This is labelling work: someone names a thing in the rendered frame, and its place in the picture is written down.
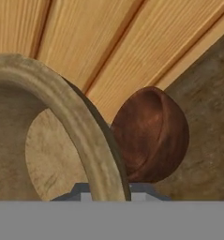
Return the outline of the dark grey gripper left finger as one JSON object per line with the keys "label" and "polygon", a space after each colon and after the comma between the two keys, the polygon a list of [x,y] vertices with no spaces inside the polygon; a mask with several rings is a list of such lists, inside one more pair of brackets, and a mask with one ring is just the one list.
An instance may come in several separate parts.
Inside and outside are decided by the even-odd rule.
{"label": "dark grey gripper left finger", "polygon": [[88,183],[77,183],[72,190],[59,197],[54,198],[55,201],[73,201],[73,202],[91,202],[92,195]]}

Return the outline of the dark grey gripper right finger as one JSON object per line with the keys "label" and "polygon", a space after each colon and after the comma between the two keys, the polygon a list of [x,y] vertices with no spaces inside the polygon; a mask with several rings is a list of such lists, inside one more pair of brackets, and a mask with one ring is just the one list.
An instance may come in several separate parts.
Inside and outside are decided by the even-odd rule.
{"label": "dark grey gripper right finger", "polygon": [[130,183],[131,200],[133,202],[169,201],[170,198],[158,193],[147,183]]}

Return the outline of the large beige stone bowl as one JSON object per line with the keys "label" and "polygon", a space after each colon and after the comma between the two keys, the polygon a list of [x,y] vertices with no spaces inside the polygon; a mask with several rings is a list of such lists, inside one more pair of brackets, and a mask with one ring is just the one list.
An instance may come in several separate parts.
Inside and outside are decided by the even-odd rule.
{"label": "large beige stone bowl", "polygon": [[16,53],[0,54],[0,201],[40,199],[25,163],[28,130],[49,109],[78,151],[94,201],[131,199],[125,164],[94,104],[61,75]]}

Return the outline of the small brown wooden bowl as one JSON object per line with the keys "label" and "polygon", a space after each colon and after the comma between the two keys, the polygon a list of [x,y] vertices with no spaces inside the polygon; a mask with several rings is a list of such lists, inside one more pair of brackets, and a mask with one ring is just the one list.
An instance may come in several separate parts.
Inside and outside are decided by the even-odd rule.
{"label": "small brown wooden bowl", "polygon": [[164,91],[144,87],[129,97],[111,125],[131,183],[156,183],[174,173],[189,143],[184,112]]}

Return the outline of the light wooden cabinet door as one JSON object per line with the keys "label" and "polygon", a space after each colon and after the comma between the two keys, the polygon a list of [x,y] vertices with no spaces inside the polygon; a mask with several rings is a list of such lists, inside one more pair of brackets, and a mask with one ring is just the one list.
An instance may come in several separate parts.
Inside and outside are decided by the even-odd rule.
{"label": "light wooden cabinet door", "polygon": [[157,80],[224,13],[224,0],[145,0],[87,96],[111,122],[136,90]]}
{"label": "light wooden cabinet door", "polygon": [[37,59],[85,90],[144,0],[52,0]]}
{"label": "light wooden cabinet door", "polygon": [[37,54],[51,0],[0,0],[0,53]]}

